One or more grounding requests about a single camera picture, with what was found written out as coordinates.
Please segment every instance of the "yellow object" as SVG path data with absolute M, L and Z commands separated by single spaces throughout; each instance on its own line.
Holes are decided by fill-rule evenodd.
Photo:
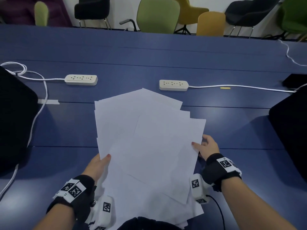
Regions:
M 38 1 L 34 6 L 35 25 L 45 27 L 48 24 L 49 10 L 45 3 Z
M 189 25 L 197 23 L 199 15 L 209 11 L 207 8 L 190 6 L 189 0 L 176 0 L 180 5 L 180 14 L 178 23 L 182 25 Z
M 196 35 L 223 36 L 226 17 L 224 13 L 209 11 L 198 17 Z

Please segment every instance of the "black cable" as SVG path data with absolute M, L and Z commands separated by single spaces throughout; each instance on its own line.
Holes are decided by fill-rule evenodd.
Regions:
M 225 220 L 224 220 L 224 216 L 223 216 L 223 213 L 222 213 L 222 210 L 221 210 L 221 208 L 220 208 L 220 206 L 219 206 L 219 204 L 217 203 L 217 201 L 211 196 L 211 195 L 206 195 L 207 197 L 210 197 L 210 198 L 212 198 L 213 199 L 213 201 L 215 201 L 215 203 L 217 204 L 217 206 L 218 206 L 218 208 L 219 208 L 219 210 L 220 210 L 220 213 L 221 213 L 221 215 L 222 215 L 222 219 L 223 219 L 223 227 L 224 227 L 224 230 L 226 229 L 225 228 Z

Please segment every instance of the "purple chair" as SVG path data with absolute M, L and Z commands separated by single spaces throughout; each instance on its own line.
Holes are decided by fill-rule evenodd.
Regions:
M 6 0 L 0 2 L 0 16 L 8 24 L 35 25 L 30 12 L 35 0 Z
M 67 13 L 63 0 L 36 0 L 44 2 L 49 10 L 48 26 L 72 27 L 71 20 Z

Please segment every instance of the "electrical outlet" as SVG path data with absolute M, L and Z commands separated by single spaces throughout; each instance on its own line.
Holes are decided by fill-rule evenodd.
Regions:
M 69 74 L 65 77 L 67 85 L 96 85 L 97 81 L 96 75 Z
M 160 90 L 187 91 L 189 84 L 186 81 L 160 80 L 159 88 Z

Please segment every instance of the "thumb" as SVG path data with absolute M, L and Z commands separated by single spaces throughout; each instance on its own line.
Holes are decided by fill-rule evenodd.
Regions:
M 198 151 L 201 150 L 201 148 L 203 147 L 202 145 L 200 145 L 199 143 L 195 143 L 195 142 L 192 142 L 192 147 Z
M 105 166 L 110 162 L 110 160 L 111 160 L 111 155 L 108 154 L 104 158 L 101 159 L 100 163 L 102 166 Z

